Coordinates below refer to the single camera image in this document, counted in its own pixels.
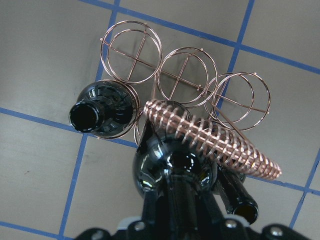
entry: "tiled surface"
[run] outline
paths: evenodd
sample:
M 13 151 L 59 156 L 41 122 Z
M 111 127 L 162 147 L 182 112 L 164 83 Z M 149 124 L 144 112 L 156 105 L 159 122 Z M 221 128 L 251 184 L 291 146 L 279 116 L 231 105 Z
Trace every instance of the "tiled surface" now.
M 149 23 L 163 56 L 180 47 L 203 48 L 219 73 L 234 68 L 263 77 L 271 91 L 270 114 L 245 134 L 279 162 L 283 176 L 273 183 L 247 178 L 260 209 L 252 227 L 260 231 L 279 222 L 317 239 L 318 1 L 0 2 L 1 239 L 63 240 L 93 226 L 114 232 L 120 219 L 141 213 L 131 173 L 132 133 L 110 142 L 68 126 L 70 107 L 96 79 L 100 37 L 122 20 Z M 186 73 L 200 79 L 200 69 Z M 110 77 L 104 72 L 102 78 Z M 142 104 L 151 86 L 136 87 Z M 255 104 L 263 107 L 265 96 L 256 91 Z M 233 83 L 227 95 L 248 100 Z M 223 109 L 239 114 L 225 102 Z
M 135 148 L 89 137 L 75 188 L 65 235 L 76 237 L 87 228 L 115 233 L 118 223 L 139 216 L 143 199 L 135 188 Z
M 58 234 L 81 135 L 0 113 L 0 221 Z
M 318 0 L 257 0 L 243 44 L 318 68 L 319 11 Z
M 319 222 L 315 219 L 319 219 L 319 208 L 319 196 L 308 193 L 304 198 L 303 206 L 293 229 L 308 238 L 318 239 L 320 235 Z

